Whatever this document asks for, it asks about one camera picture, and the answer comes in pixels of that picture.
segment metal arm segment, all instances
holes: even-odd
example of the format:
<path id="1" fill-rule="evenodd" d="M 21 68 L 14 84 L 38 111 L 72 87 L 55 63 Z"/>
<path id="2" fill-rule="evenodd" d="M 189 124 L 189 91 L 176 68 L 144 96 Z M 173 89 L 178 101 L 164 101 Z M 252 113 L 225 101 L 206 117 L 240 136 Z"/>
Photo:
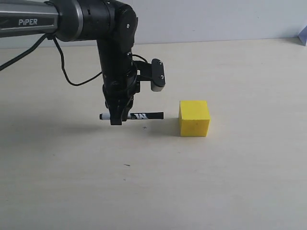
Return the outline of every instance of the metal arm segment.
<path id="1" fill-rule="evenodd" d="M 58 18 L 57 9 L 48 3 L 0 0 L 0 37 L 53 33 Z"/>

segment yellow foam block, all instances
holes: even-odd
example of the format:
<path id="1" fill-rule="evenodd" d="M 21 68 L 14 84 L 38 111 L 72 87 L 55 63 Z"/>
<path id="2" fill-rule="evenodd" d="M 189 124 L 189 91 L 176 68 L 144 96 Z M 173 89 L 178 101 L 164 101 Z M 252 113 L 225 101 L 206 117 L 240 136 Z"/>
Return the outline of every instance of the yellow foam block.
<path id="1" fill-rule="evenodd" d="M 206 137 L 210 124 L 207 102 L 181 101 L 179 124 L 182 137 Z"/>

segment table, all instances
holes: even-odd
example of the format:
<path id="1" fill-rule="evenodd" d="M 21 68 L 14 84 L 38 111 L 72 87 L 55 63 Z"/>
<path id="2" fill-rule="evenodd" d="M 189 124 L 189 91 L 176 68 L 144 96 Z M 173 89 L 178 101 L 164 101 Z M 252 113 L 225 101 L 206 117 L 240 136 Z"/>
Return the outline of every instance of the table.
<path id="1" fill-rule="evenodd" d="M 80 82 L 96 47 L 66 47 Z M 140 45 L 165 63 L 134 112 L 101 122 L 102 80 L 66 83 L 55 48 L 1 72 L 0 229 L 297 230 L 307 224 L 307 50 L 297 39 Z M 0 62 L 22 50 L 0 50 Z M 180 100 L 207 100 L 207 138 L 178 136 Z"/>

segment black cable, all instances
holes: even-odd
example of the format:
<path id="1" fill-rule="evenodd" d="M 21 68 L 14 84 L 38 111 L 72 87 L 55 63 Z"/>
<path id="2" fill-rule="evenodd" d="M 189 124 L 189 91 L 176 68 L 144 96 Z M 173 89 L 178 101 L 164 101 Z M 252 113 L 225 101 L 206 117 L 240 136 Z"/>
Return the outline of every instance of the black cable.
<path id="1" fill-rule="evenodd" d="M 25 56 L 31 54 L 47 37 L 49 34 L 44 34 L 41 36 L 35 44 L 29 48 L 28 50 L 24 51 L 22 54 L 18 55 L 17 57 L 13 58 L 12 60 L 4 63 L 3 65 L 0 66 L 0 71 L 4 70 L 5 68 L 11 66 L 15 62 L 19 61 L 20 59 L 24 58 Z"/>
<path id="2" fill-rule="evenodd" d="M 85 85 L 85 84 L 89 83 L 90 81 L 95 80 L 96 78 L 98 78 L 98 77 L 102 74 L 102 72 L 100 72 L 100 73 L 98 73 L 96 76 L 94 76 L 93 78 L 91 78 L 91 79 L 89 79 L 89 80 L 86 80 L 85 82 L 82 82 L 82 83 L 79 83 L 79 84 L 72 83 L 71 80 L 69 80 L 68 75 L 67 75 L 67 73 L 66 73 L 66 70 L 65 70 L 65 58 L 64 58 L 64 53 L 63 53 L 63 50 L 61 49 L 61 47 L 59 46 L 59 43 L 58 43 L 56 37 L 53 38 L 53 42 L 54 42 L 54 44 L 56 45 L 56 47 L 57 47 L 57 49 L 58 49 L 58 51 L 59 51 L 59 54 L 60 54 L 60 56 L 61 56 L 61 65 L 62 65 L 61 67 L 62 67 L 62 71 L 63 71 L 64 76 L 65 76 L 65 79 L 67 80 L 67 82 L 68 82 L 70 85 L 72 85 L 72 86 L 81 86 L 81 85 Z"/>
<path id="3" fill-rule="evenodd" d="M 144 62 L 148 63 L 148 61 L 147 61 L 145 58 L 143 58 L 142 56 L 140 56 L 140 55 L 133 54 L 132 56 L 133 56 L 133 57 L 137 57 L 137 58 L 139 58 L 139 59 L 142 59 Z"/>

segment white wall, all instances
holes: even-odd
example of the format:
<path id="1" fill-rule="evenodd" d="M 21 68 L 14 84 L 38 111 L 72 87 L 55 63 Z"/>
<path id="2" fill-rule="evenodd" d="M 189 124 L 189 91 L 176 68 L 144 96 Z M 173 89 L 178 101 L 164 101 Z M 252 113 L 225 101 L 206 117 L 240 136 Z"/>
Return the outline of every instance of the white wall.
<path id="1" fill-rule="evenodd" d="M 139 17 L 138 44 L 294 37 L 307 25 L 306 0 L 123 2 L 131 4 Z M 3 38 L 0 48 L 28 47 L 37 38 Z"/>

